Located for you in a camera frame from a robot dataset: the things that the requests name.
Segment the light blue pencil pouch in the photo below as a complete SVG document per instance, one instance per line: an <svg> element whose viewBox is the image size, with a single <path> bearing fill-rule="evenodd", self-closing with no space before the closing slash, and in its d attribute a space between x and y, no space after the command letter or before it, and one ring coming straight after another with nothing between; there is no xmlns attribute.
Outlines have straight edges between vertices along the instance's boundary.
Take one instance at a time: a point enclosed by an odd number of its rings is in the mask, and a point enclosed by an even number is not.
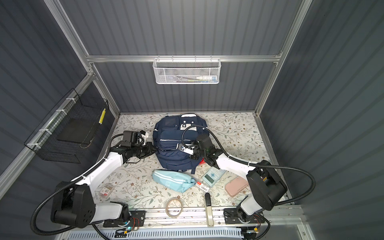
<svg viewBox="0 0 384 240"><path fill-rule="evenodd" d="M152 177L156 183L179 193L184 193L197 183L188 174L169 170L154 170Z"/></svg>

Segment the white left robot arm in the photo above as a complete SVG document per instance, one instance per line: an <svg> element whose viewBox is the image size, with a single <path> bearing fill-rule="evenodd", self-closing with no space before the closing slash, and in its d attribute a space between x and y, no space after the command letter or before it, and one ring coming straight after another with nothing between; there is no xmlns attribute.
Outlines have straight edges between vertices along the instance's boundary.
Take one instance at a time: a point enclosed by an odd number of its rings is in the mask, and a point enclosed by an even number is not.
<svg viewBox="0 0 384 240"><path fill-rule="evenodd" d="M51 221L75 228L100 221L116 220L128 222L131 219L129 207L120 202L95 203L94 197L99 185L117 168L132 157L144 159L156 152L145 131L124 131L122 140L109 148L105 157L80 175L76 183L53 197Z"/></svg>

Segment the navy blue student backpack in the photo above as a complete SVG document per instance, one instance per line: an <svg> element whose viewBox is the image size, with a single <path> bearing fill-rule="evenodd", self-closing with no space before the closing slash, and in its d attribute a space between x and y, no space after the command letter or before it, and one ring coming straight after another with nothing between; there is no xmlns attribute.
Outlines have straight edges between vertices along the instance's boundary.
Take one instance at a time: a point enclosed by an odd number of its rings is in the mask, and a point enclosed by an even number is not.
<svg viewBox="0 0 384 240"><path fill-rule="evenodd" d="M171 171L191 171L195 174L196 167L203 158L191 159L190 155L178 150L182 141L190 145L198 135L209 134L204 128L206 120L196 114L167 116L158 121L153 132L156 156L164 169Z"/></svg>

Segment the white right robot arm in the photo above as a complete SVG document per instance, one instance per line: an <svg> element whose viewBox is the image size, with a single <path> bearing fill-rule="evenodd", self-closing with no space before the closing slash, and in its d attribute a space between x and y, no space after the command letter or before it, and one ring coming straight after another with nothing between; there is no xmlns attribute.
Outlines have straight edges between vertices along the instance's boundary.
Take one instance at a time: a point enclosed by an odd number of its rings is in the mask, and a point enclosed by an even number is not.
<svg viewBox="0 0 384 240"><path fill-rule="evenodd" d="M199 135L191 144L183 146L192 159L203 158L218 170L225 170L246 180L252 194L237 206L237 216L243 223L252 215L264 210L270 211L287 192L288 187L268 161L261 161L255 167L216 148L209 135Z"/></svg>

